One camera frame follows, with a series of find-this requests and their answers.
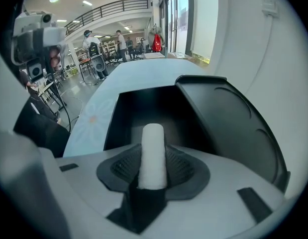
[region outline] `cap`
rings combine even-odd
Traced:
[[[90,30],[85,30],[83,35],[84,35],[84,36],[87,36],[87,35],[89,35],[90,33],[92,33],[92,31],[90,31]]]

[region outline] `light blue tabletop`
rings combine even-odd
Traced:
[[[71,132],[64,157],[103,151],[109,123],[120,93],[171,86],[184,74],[207,73],[183,59],[145,59],[120,64],[84,107]]]

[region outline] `railing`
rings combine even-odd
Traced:
[[[148,9],[149,0],[119,0],[90,10],[67,24],[66,36],[100,18],[129,10]]]

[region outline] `red bag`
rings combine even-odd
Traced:
[[[159,52],[161,50],[162,50],[162,46],[160,44],[159,34],[155,34],[155,39],[154,39],[154,43],[153,43],[153,46],[152,46],[152,51]]]

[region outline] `white foam roll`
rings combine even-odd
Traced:
[[[164,128],[160,124],[147,124],[142,135],[138,188],[158,190],[166,187]]]

